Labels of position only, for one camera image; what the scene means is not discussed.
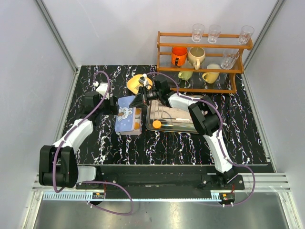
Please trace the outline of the white cookie box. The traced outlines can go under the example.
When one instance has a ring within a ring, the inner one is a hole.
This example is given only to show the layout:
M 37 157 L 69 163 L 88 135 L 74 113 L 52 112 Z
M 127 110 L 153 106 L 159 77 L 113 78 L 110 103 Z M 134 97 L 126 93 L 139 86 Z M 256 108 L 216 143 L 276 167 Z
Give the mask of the white cookie box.
M 138 122 L 141 124 L 141 113 L 140 114 L 135 114 L 135 122 Z M 137 130 L 129 131 L 129 132 L 120 132 L 119 134 L 121 135 L 139 135 L 141 133 L 141 127 Z

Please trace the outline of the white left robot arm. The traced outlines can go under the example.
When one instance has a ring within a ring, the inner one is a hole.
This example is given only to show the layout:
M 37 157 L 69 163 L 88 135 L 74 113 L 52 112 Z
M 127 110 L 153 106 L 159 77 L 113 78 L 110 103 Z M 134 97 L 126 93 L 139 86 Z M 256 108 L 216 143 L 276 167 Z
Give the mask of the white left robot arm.
M 72 127 L 57 142 L 40 149 L 39 184 L 72 188 L 86 182 L 93 189 L 99 188 L 103 177 L 97 174 L 97 168 L 78 166 L 75 153 L 93 133 L 101 115 L 117 115 L 118 112 L 117 97 L 104 98 L 98 92 L 86 93 Z

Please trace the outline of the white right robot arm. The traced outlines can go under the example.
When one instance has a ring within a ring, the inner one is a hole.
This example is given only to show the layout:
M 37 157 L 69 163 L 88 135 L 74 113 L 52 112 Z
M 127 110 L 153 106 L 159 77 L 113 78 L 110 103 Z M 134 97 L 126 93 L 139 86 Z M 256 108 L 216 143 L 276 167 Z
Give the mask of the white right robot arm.
M 222 189 L 229 188 L 237 172 L 223 140 L 222 119 L 219 112 L 212 105 L 209 97 L 201 99 L 191 98 L 170 89 L 167 81 L 154 81 L 154 86 L 148 84 L 143 77 L 139 80 L 140 86 L 130 108 L 149 106 L 153 100 L 159 100 L 164 106 L 177 108 L 189 113 L 197 133 L 203 135 L 213 156 L 216 169 L 215 182 Z

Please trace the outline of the metal tongs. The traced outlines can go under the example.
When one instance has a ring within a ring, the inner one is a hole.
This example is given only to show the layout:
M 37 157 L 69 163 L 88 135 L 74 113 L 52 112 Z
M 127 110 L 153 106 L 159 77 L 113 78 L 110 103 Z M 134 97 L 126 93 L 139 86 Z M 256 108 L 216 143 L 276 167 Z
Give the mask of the metal tongs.
M 227 141 L 231 141 L 231 98 L 226 96 L 226 106 L 227 106 Z

